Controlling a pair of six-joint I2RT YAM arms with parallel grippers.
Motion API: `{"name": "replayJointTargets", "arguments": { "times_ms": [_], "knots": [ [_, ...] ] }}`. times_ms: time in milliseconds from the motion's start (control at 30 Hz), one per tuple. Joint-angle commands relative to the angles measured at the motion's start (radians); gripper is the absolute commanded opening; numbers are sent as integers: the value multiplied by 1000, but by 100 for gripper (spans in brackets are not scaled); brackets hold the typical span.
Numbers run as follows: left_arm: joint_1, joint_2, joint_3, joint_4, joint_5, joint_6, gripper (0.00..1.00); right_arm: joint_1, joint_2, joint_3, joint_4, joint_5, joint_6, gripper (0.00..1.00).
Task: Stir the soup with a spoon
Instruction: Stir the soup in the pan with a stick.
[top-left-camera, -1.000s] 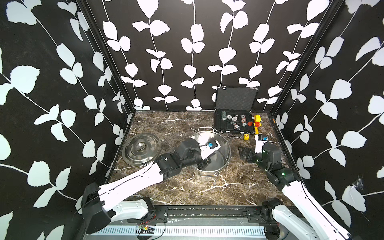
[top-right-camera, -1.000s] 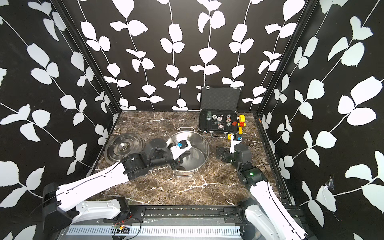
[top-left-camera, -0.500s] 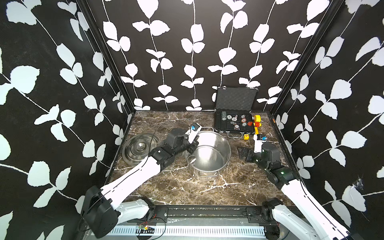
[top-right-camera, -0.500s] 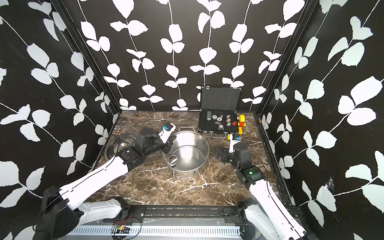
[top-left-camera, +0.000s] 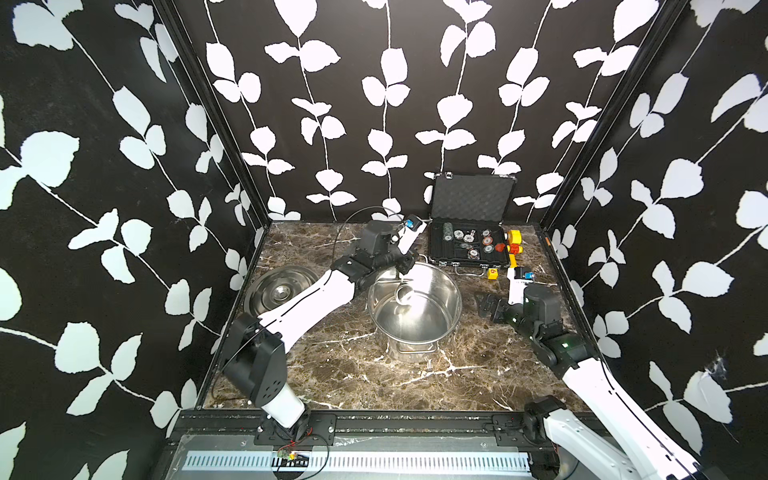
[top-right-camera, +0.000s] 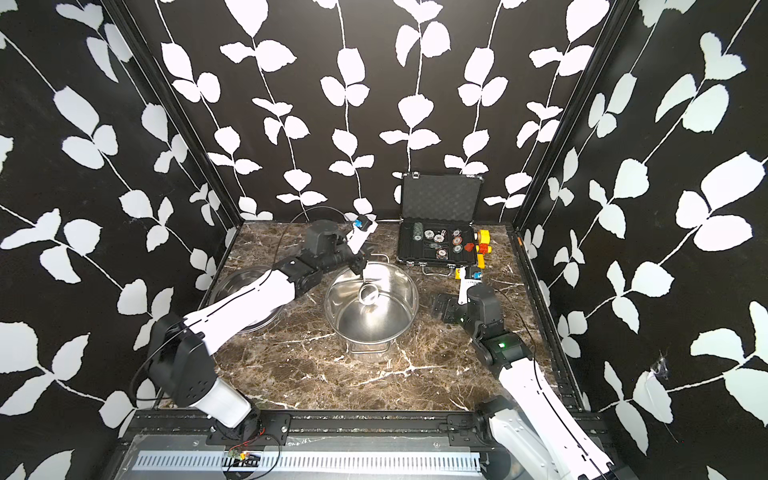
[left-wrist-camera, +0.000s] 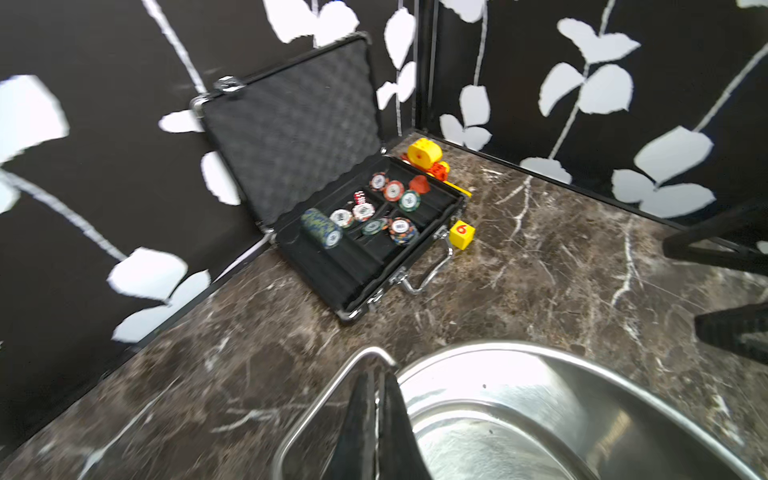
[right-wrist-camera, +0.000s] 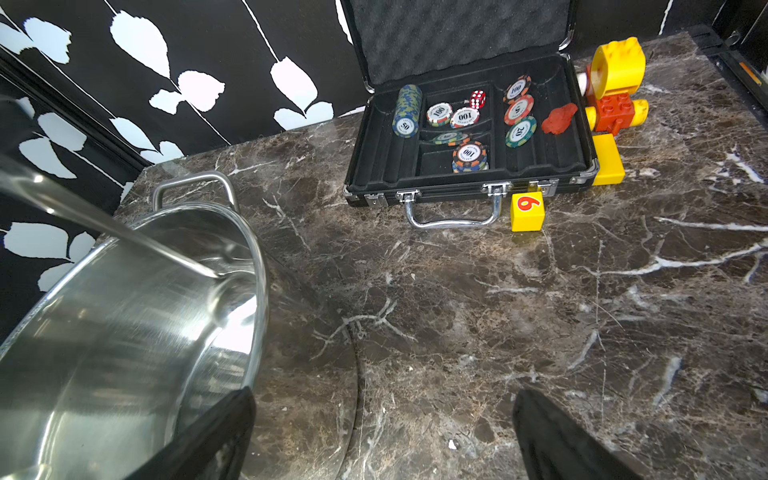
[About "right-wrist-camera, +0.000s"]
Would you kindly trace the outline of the stainless steel pot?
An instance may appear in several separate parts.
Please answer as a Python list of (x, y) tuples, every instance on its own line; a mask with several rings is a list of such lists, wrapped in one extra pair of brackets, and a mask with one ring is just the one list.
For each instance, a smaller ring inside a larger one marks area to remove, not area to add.
[(128, 479), (232, 391), (253, 387), (267, 262), (224, 175), (225, 204), (167, 205), (129, 227), (213, 269), (206, 278), (112, 238), (53, 286), (1, 348), (1, 475)]

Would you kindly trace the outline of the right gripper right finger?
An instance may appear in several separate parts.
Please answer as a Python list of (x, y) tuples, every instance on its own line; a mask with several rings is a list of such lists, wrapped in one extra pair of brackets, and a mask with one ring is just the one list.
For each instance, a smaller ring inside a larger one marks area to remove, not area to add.
[(637, 479), (542, 393), (523, 389), (515, 398), (513, 426), (530, 479)]

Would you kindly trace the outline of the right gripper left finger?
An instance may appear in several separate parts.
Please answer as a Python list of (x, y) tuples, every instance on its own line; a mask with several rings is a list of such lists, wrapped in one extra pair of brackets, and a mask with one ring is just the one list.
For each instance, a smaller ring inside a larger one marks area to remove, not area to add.
[(256, 412), (250, 388), (230, 392), (128, 477), (238, 479)]

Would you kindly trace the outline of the long steel spoon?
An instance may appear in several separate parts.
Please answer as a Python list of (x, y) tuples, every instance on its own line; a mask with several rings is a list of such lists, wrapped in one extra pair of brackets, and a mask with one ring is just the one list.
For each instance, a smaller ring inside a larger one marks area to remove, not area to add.
[(7, 155), (1, 155), (1, 191), (54, 217), (141, 246), (206, 278), (222, 277), (213, 269), (115, 220), (42, 173)]

